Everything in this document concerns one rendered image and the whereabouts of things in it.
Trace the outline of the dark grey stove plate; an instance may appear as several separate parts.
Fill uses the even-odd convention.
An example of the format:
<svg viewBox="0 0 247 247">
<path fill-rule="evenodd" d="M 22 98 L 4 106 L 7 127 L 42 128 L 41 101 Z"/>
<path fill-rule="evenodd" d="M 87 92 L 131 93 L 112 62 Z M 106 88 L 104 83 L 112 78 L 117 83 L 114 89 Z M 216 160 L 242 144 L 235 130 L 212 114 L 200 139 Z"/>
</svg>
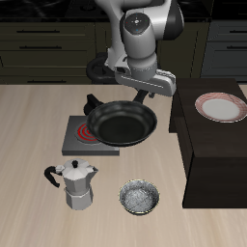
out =
<svg viewBox="0 0 247 247">
<path fill-rule="evenodd" d="M 86 116 L 70 116 L 62 155 L 115 155 L 120 154 L 120 149 L 100 143 L 88 130 Z"/>
</svg>

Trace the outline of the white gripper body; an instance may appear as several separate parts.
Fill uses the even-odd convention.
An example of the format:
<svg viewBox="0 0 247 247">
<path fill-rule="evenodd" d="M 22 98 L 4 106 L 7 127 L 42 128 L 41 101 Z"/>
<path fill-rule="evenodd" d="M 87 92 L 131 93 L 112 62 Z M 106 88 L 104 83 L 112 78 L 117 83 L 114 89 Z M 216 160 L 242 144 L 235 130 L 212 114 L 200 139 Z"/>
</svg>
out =
<svg viewBox="0 0 247 247">
<path fill-rule="evenodd" d="M 119 84 L 162 96 L 173 96 L 177 89 L 176 77 L 162 69 L 157 69 L 154 77 L 149 80 L 134 79 L 119 72 L 115 72 L 115 79 Z"/>
</svg>

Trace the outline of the dark kitchen cupboards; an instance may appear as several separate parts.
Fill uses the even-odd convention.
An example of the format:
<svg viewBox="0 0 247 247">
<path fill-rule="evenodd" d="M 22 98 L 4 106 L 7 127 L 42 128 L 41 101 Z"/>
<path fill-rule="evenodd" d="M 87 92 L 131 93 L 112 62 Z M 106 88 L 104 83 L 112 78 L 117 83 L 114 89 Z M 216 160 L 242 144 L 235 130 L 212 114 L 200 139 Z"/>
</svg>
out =
<svg viewBox="0 0 247 247">
<path fill-rule="evenodd" d="M 86 67 L 111 44 L 95 0 L 0 0 L 0 84 L 91 84 Z"/>
</svg>

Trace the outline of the silver moka pot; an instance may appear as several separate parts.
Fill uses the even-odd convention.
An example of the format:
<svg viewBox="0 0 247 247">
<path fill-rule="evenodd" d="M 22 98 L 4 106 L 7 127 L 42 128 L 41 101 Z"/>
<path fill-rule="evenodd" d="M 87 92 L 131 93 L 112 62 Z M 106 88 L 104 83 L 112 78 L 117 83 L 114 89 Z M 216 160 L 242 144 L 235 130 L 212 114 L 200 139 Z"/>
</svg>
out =
<svg viewBox="0 0 247 247">
<path fill-rule="evenodd" d="M 66 185 L 67 204 L 71 209 L 84 210 L 93 203 L 91 179 L 98 168 L 80 158 L 68 160 L 64 165 L 50 166 L 44 170 L 44 176 L 57 188 L 60 184 L 53 174 L 62 176 Z"/>
</svg>

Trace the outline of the black frying pan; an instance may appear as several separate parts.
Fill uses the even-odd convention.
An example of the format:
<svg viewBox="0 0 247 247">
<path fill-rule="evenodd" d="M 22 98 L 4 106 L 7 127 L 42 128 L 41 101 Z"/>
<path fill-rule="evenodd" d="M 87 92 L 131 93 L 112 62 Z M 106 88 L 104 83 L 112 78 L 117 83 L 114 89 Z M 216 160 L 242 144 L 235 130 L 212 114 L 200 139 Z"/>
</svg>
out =
<svg viewBox="0 0 247 247">
<path fill-rule="evenodd" d="M 147 91 L 139 90 L 132 101 L 102 103 L 93 94 L 87 95 L 84 113 L 89 132 L 101 143 L 112 147 L 137 145 L 155 131 L 157 117 L 143 101 Z"/>
</svg>

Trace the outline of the flat black base plate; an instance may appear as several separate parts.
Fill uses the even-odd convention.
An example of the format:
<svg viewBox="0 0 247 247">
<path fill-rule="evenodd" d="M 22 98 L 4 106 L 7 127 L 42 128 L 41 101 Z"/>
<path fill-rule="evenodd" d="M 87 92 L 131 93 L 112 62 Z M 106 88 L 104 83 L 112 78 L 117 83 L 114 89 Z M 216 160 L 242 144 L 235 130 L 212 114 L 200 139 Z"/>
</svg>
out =
<svg viewBox="0 0 247 247">
<path fill-rule="evenodd" d="M 104 65 L 107 58 L 106 52 L 99 52 L 87 65 L 86 74 L 95 85 L 117 85 L 115 72 Z"/>
</svg>

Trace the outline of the grey speckled bowl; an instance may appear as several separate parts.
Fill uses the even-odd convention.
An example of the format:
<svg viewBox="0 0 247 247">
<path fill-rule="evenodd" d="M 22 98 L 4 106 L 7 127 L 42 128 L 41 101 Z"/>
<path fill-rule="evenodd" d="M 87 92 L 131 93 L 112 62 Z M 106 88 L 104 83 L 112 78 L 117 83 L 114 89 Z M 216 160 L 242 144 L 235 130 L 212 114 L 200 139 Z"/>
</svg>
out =
<svg viewBox="0 0 247 247">
<path fill-rule="evenodd" d="M 129 213 L 142 216 L 152 212 L 158 205 L 160 193 L 156 186 L 144 179 L 133 179 L 120 189 L 119 201 Z"/>
</svg>

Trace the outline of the red rimmed white plate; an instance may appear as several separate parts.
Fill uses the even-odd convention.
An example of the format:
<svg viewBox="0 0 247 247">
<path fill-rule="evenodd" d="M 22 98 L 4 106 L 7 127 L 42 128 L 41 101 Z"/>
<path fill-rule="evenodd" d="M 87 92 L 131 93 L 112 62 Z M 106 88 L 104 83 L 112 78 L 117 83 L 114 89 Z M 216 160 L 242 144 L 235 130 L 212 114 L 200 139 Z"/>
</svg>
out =
<svg viewBox="0 0 247 247">
<path fill-rule="evenodd" d="M 247 117 L 247 104 L 237 96 L 226 93 L 207 93 L 195 101 L 203 117 L 218 123 L 236 123 Z"/>
</svg>

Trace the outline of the dark wooden cabinet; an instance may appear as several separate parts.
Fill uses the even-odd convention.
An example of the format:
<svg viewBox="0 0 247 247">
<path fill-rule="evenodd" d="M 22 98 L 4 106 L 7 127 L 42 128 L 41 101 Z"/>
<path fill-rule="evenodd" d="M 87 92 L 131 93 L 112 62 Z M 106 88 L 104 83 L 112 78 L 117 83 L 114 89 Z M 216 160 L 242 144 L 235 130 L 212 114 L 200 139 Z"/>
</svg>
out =
<svg viewBox="0 0 247 247">
<path fill-rule="evenodd" d="M 179 78 L 169 131 L 178 136 L 186 175 L 184 208 L 247 208 L 247 118 L 218 123 L 198 113 L 196 99 L 206 93 L 242 99 L 232 78 Z"/>
</svg>

